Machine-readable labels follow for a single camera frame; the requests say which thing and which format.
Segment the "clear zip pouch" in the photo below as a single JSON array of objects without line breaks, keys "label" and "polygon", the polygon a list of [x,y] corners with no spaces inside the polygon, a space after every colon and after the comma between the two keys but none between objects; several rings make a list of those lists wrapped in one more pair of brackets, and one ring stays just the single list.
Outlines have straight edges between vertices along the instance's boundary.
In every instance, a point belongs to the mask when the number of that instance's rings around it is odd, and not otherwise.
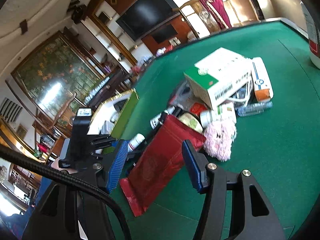
[{"label": "clear zip pouch", "polygon": [[224,103],[232,103],[234,109],[246,107],[251,101],[253,93],[253,81],[249,80],[244,86],[242,86],[237,92],[235,92]]}]

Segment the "black wall television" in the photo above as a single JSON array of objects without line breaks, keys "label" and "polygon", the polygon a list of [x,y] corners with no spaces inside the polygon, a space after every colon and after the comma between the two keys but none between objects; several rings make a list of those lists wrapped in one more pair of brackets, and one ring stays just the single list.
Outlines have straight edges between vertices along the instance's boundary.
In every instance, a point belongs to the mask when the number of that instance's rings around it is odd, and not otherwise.
[{"label": "black wall television", "polygon": [[116,23],[131,37],[139,40],[156,27],[176,17],[178,12],[173,0],[136,0]]}]

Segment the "magenta cloth on chair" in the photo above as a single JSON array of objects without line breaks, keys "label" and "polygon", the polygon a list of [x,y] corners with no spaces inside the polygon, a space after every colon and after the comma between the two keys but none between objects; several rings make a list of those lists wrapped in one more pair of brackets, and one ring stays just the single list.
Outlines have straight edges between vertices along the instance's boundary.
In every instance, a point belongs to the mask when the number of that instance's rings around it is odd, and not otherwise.
[{"label": "magenta cloth on chair", "polygon": [[202,6],[211,14],[221,30],[232,28],[223,0],[199,0]]}]

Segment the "pink plush toy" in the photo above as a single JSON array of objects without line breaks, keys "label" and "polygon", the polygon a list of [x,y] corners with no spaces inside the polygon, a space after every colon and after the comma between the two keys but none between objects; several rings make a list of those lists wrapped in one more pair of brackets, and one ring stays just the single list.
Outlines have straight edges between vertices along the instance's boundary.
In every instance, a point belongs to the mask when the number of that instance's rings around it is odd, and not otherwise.
[{"label": "pink plush toy", "polygon": [[211,122],[204,131],[206,141],[205,152],[218,161],[225,162],[231,158],[232,143],[237,135],[235,123],[232,120]]}]

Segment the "white green medicine box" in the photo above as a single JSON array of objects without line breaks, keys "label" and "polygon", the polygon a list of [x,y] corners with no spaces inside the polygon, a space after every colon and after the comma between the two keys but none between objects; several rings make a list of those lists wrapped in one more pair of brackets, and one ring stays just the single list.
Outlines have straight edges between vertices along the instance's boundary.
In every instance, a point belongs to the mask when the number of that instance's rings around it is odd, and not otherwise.
[{"label": "white green medicine box", "polygon": [[184,72],[194,95],[214,109],[251,79],[251,59],[219,48]]}]

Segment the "wooden chair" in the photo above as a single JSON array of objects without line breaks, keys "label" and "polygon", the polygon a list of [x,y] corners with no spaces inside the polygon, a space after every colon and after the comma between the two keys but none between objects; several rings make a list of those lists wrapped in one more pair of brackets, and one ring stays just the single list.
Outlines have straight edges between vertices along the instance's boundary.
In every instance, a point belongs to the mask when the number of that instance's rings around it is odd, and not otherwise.
[{"label": "wooden chair", "polygon": [[211,11],[207,10],[200,0],[187,1],[180,7],[174,8],[173,11],[182,16],[196,39],[228,28],[225,23],[223,23],[223,27],[220,27]]}]

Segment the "white green pill bottle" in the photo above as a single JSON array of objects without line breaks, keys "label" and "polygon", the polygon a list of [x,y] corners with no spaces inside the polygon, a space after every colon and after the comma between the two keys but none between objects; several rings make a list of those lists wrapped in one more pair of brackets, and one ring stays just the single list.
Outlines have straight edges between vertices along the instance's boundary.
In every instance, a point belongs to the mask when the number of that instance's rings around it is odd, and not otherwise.
[{"label": "white green pill bottle", "polygon": [[231,120],[236,124],[236,113],[232,102],[217,106],[213,110],[206,110],[200,113],[200,122],[206,128],[214,121]]}]

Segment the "white bottle red cap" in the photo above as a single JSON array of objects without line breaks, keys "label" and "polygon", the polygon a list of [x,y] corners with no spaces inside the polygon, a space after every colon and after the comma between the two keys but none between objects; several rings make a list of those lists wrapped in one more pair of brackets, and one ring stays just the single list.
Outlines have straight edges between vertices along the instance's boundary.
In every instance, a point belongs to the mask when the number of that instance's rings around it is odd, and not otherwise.
[{"label": "white bottle red cap", "polygon": [[310,12],[306,8],[303,2],[300,2],[302,11],[304,14],[306,28],[309,39],[310,59],[313,64],[320,69],[320,58],[319,58],[319,29],[315,24]]}]

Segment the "white bottle orange cap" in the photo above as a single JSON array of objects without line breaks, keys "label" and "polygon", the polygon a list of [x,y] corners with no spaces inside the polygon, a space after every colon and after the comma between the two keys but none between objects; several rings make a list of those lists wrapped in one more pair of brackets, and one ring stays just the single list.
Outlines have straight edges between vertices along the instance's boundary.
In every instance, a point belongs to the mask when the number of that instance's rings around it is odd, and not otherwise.
[{"label": "white bottle orange cap", "polygon": [[137,133],[129,142],[128,142],[128,152],[133,152],[143,141],[145,140],[144,135]]}]

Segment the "clear plastic pen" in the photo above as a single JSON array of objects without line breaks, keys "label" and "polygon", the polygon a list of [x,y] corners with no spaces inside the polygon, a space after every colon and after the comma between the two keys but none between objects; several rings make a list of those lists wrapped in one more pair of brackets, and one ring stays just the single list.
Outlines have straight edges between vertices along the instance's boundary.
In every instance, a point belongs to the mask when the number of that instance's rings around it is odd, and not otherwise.
[{"label": "clear plastic pen", "polygon": [[273,107],[272,101],[269,102],[257,102],[237,109],[238,116],[251,116],[263,113],[265,110]]}]

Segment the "green gold storage box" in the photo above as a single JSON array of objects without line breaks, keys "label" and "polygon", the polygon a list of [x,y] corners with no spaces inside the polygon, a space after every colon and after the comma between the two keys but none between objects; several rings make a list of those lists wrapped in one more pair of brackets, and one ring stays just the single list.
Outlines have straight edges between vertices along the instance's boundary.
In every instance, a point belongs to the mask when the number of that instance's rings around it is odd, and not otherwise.
[{"label": "green gold storage box", "polygon": [[102,102],[91,118],[87,134],[109,134],[119,139],[138,100],[136,90],[131,89]]}]

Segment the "white orange slim box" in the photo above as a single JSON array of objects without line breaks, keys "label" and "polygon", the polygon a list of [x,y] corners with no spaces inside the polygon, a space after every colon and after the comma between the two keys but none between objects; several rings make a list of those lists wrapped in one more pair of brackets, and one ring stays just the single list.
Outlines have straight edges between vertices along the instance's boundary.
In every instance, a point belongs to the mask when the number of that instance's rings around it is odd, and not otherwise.
[{"label": "white orange slim box", "polygon": [[252,59],[252,80],[257,102],[271,101],[274,93],[267,69],[263,59],[260,57],[254,57]]}]

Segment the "red foil pouch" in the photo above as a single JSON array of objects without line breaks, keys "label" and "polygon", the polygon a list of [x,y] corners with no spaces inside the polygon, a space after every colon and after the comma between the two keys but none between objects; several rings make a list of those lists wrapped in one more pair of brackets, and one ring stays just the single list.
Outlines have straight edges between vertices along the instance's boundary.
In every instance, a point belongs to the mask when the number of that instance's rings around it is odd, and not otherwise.
[{"label": "red foil pouch", "polygon": [[173,176],[183,167],[182,142],[189,140],[199,150],[204,135],[189,128],[173,115],[148,144],[135,167],[119,181],[135,217],[143,215]]}]

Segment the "red grey flat box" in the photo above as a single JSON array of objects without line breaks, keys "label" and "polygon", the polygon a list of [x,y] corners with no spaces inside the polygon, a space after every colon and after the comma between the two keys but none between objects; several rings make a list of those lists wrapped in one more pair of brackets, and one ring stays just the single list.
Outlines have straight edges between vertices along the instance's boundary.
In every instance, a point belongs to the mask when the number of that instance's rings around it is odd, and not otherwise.
[{"label": "red grey flat box", "polygon": [[206,111],[207,109],[208,108],[204,104],[195,102],[190,107],[189,112],[199,117],[200,113]]}]

